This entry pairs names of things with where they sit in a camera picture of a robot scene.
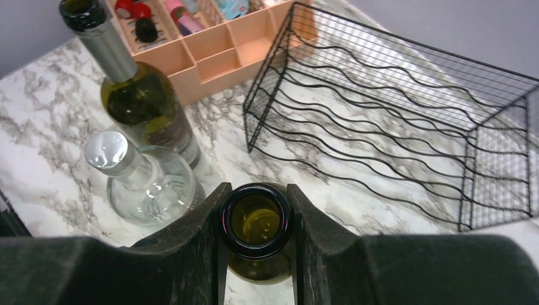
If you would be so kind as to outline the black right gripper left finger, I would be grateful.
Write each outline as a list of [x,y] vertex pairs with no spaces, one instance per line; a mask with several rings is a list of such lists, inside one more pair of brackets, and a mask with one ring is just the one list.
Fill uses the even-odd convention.
[[2,304],[222,304],[227,251],[215,228],[223,182],[131,247],[95,238],[1,239]]

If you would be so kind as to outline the green labelled wine bottle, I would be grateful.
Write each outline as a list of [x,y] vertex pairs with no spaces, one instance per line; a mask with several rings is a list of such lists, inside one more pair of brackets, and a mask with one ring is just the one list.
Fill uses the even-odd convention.
[[294,217],[281,184],[255,182],[234,189],[219,207],[218,228],[230,252],[229,269],[256,285],[291,277]]

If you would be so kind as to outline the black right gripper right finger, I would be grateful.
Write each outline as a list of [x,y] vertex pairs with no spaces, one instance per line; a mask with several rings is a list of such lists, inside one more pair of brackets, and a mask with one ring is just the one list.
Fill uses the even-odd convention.
[[511,239],[492,234],[358,236],[295,184],[296,304],[537,304],[538,271]]

